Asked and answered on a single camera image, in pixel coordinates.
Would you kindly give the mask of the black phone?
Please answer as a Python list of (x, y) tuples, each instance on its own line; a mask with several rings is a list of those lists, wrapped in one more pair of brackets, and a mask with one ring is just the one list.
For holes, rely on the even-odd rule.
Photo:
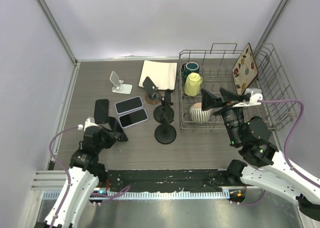
[(110, 126), (113, 132), (118, 134), (117, 140), (120, 142), (127, 142), (129, 139), (121, 127), (119, 121), (115, 117), (108, 118), (108, 125)]
[(95, 101), (94, 120), (97, 124), (105, 124), (109, 120), (109, 100), (99, 99)]

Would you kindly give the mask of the lilac case phone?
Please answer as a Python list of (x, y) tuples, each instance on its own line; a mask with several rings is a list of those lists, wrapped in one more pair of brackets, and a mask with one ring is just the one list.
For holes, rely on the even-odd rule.
[(119, 116), (118, 120), (122, 128), (127, 128), (148, 120), (148, 115), (146, 110), (141, 108), (131, 113)]
[(127, 100), (117, 102), (114, 106), (115, 106), (116, 113), (120, 115), (120, 114), (125, 114), (131, 111), (135, 111), (139, 108), (142, 108), (144, 105), (141, 97), (136, 96)]

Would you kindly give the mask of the black phone stand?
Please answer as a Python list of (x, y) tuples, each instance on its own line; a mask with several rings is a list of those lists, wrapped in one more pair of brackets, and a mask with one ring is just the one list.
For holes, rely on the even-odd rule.
[(174, 110), (171, 108), (171, 106), (173, 105), (173, 102), (171, 100), (172, 93), (172, 90), (167, 89), (164, 93), (165, 95), (160, 98), (161, 105), (157, 106), (153, 111), (153, 117), (158, 123), (170, 124), (174, 121), (175, 114)]
[(176, 129), (171, 125), (173, 121), (174, 119), (170, 118), (165, 112), (160, 113), (160, 124), (154, 131), (154, 137), (159, 143), (168, 145), (176, 139)]

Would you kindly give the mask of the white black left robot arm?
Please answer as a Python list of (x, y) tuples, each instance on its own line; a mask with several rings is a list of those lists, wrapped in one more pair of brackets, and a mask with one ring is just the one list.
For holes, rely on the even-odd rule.
[[(53, 154), (53, 141), (64, 132), (84, 130), (83, 140), (73, 154), (69, 167)], [(102, 187), (107, 180), (104, 164), (99, 163), (99, 153), (111, 148), (122, 136), (104, 126), (91, 123), (77, 125), (57, 133), (49, 143), (49, 152), (66, 173), (66, 181), (53, 208), (43, 222), (37, 222), (36, 228), (76, 228), (80, 217), (95, 187)]]

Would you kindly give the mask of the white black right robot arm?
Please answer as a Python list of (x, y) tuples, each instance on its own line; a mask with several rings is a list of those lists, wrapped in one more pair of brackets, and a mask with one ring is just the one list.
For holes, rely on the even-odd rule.
[(218, 108), (226, 127), (230, 146), (239, 148), (242, 161), (232, 160), (226, 172), (226, 181), (233, 186), (243, 183), (271, 192), (295, 204), (305, 216), (320, 219), (320, 180), (300, 168), (269, 141), (271, 131), (259, 116), (245, 121), (243, 108), (259, 106), (268, 101), (261, 90), (248, 88), (238, 95), (220, 88), (221, 96), (201, 89), (201, 108)]

